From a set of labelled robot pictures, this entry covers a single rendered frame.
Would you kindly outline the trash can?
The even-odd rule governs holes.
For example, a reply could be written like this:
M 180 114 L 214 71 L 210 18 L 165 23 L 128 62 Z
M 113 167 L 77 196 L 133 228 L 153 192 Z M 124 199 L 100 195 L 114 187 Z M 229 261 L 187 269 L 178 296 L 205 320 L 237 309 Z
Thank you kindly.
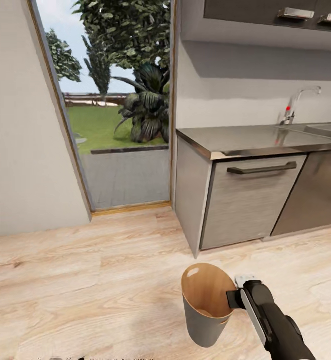
M 195 268 L 199 271 L 188 277 Z M 226 294 L 237 291 L 235 282 L 216 265 L 196 263 L 183 273 L 181 289 L 190 337 L 199 347 L 212 347 L 235 311 Z

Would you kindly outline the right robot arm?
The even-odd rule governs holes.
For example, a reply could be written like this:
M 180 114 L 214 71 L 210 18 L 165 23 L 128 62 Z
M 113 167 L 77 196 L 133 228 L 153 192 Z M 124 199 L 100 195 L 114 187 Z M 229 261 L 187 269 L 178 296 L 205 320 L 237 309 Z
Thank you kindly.
M 229 308 L 248 312 L 272 360 L 317 360 L 295 321 L 275 304 L 270 289 L 254 274 L 234 277 L 237 290 L 226 291 Z

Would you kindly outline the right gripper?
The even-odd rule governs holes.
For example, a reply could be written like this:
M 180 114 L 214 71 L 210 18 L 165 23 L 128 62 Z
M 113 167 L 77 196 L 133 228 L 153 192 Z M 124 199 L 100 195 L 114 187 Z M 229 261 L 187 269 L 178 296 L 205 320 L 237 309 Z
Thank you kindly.
M 238 290 L 226 291 L 227 300 L 230 309 L 246 310 L 246 307 L 242 303 L 240 292 L 241 292 L 241 288 Z

